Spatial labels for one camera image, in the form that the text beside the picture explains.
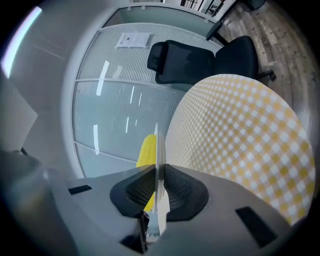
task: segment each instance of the frosted glass panel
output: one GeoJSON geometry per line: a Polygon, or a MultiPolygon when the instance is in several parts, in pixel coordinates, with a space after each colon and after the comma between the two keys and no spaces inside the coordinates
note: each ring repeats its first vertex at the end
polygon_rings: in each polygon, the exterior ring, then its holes
{"type": "Polygon", "coordinates": [[[156,123],[165,136],[185,92],[138,83],[78,82],[74,99],[75,140],[89,148],[137,161],[156,123]]]}
{"type": "Polygon", "coordinates": [[[78,156],[87,178],[123,172],[136,167],[136,163],[115,158],[76,144],[78,156]]]}
{"type": "Polygon", "coordinates": [[[197,33],[203,37],[207,35],[214,25],[211,21],[187,11],[168,7],[141,6],[119,9],[106,23],[106,27],[125,23],[156,23],[174,26],[180,29],[197,33]]]}

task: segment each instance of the checkered tablecloth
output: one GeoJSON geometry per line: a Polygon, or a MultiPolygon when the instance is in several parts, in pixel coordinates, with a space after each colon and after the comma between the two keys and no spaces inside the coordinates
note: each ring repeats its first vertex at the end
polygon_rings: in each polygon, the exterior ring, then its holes
{"type": "Polygon", "coordinates": [[[312,148],[289,105],[265,85],[220,74],[194,85],[171,120],[166,162],[237,182],[290,224],[309,210],[312,148]]]}

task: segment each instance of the black office chair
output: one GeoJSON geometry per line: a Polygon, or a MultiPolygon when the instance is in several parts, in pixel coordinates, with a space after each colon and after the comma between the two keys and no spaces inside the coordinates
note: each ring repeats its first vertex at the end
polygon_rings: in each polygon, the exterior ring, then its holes
{"type": "Polygon", "coordinates": [[[238,37],[227,42],[217,31],[218,21],[206,36],[215,37],[224,46],[214,53],[210,50],[187,45],[173,40],[155,43],[150,50],[147,67],[156,72],[158,84],[194,85],[204,78],[218,74],[235,74],[253,79],[277,77],[273,70],[259,72],[255,45],[249,36],[238,37]]]}

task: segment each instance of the chair headrest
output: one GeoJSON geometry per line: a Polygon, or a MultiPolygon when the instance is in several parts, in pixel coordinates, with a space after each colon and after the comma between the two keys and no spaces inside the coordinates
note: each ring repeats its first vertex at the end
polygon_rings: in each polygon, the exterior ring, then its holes
{"type": "Polygon", "coordinates": [[[169,44],[167,42],[157,42],[150,50],[147,68],[162,74],[166,64],[169,44]]]}

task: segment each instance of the black rectangular slot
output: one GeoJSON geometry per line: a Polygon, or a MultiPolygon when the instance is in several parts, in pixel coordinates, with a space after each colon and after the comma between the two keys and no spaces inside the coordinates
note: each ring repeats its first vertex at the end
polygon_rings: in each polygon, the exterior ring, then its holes
{"type": "Polygon", "coordinates": [[[260,248],[266,246],[277,238],[276,234],[249,206],[236,209],[235,212],[238,214],[260,248]]]}
{"type": "Polygon", "coordinates": [[[92,187],[90,187],[89,185],[83,185],[83,186],[76,186],[73,188],[69,188],[68,190],[71,195],[74,195],[74,194],[78,194],[78,193],[85,192],[88,190],[92,190],[92,187]]]}

